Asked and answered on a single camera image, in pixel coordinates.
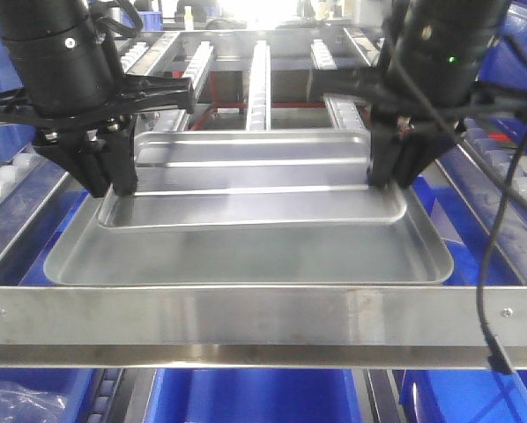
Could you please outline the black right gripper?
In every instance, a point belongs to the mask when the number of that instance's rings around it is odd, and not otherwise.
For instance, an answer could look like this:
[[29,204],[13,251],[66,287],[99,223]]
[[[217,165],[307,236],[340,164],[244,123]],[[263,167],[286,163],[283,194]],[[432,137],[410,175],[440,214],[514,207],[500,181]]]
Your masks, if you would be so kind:
[[[368,183],[382,188],[393,174],[403,189],[444,153],[456,146],[456,139],[444,130],[468,117],[511,115],[527,122],[527,91],[474,79],[456,105],[431,102],[428,110],[413,93],[390,86],[381,72],[373,68],[312,70],[307,97],[317,100],[325,95],[344,97],[371,106],[370,166]],[[398,117],[410,117],[425,125],[406,133]]]

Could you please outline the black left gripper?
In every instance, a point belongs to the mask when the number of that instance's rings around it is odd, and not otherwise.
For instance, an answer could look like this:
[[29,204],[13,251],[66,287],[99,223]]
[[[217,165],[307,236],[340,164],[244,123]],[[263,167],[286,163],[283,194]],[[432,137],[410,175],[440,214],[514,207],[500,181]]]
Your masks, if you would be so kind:
[[[2,92],[0,126],[21,124],[39,129],[36,152],[67,171],[93,197],[104,197],[110,183],[118,196],[128,196],[137,189],[134,159],[137,118],[122,115],[170,108],[191,113],[196,104],[191,78],[127,74],[121,91],[100,105],[55,116],[39,111],[24,88]],[[100,157],[108,178],[87,132],[77,131],[98,129],[104,125],[98,130],[98,139],[103,142]]]

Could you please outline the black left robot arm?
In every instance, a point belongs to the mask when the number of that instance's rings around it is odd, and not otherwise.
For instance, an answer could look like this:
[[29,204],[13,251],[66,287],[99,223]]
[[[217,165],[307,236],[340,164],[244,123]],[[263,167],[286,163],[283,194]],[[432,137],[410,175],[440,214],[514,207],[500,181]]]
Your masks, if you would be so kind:
[[197,103],[190,78],[124,72],[115,36],[142,29],[129,1],[0,1],[0,41],[22,84],[0,93],[0,123],[34,127],[34,150],[93,197],[136,192],[138,114]]

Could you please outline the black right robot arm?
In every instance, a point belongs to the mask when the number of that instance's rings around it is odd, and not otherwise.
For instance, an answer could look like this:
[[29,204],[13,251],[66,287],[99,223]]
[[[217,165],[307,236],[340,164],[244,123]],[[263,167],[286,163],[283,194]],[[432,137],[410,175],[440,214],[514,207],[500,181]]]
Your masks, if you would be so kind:
[[312,70],[308,97],[334,94],[370,110],[367,182],[409,187],[457,143],[467,117],[511,114],[527,121],[527,91],[480,82],[508,1],[398,1],[383,23],[374,66]]

